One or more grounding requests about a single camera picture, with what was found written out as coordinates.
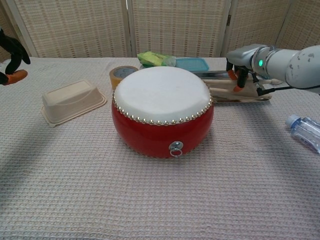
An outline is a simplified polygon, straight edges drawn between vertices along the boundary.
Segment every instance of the plastic container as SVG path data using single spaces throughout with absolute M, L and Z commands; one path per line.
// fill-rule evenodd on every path
M 205 72 L 209 70 L 207 62 L 201 57 L 182 57 L 175 60 L 177 68 L 188 70 L 189 72 Z
M 96 86 L 87 80 L 46 92 L 41 113 L 50 127 L 65 123 L 107 102 Z
M 285 121 L 291 130 L 291 136 L 320 154 L 320 124 L 310 117 L 301 118 L 291 115 Z

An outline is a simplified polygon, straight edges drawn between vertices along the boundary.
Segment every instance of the masking tape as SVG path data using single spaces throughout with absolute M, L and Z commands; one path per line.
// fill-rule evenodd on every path
M 130 74 L 138 71 L 134 66 L 118 66 L 110 71 L 110 81 L 112 90 L 115 90 L 118 84 Z

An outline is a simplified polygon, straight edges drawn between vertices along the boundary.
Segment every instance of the white tablecloth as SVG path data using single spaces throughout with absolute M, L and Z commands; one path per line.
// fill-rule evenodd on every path
M 224 70 L 223 58 L 206 59 Z M 135 58 L 31 58 L 0 87 L 0 238 L 319 240 L 320 157 L 293 140 L 291 114 L 320 121 L 320 96 L 217 104 L 207 138 L 179 159 L 120 140 L 109 71 Z M 50 128 L 42 94 L 87 79 L 108 102 Z

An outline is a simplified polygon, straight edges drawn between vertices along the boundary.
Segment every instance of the red drum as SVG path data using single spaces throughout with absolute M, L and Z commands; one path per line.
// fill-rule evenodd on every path
M 129 147 L 150 157 L 190 152 L 208 134 L 213 115 L 208 86 L 177 67 L 136 71 L 113 93 L 112 118 L 118 134 Z

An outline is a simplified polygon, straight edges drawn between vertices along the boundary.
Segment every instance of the water bottle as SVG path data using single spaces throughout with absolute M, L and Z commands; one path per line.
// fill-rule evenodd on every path
M 301 118 L 291 115 L 285 121 L 291 130 L 291 136 L 320 154 L 320 124 L 310 117 Z

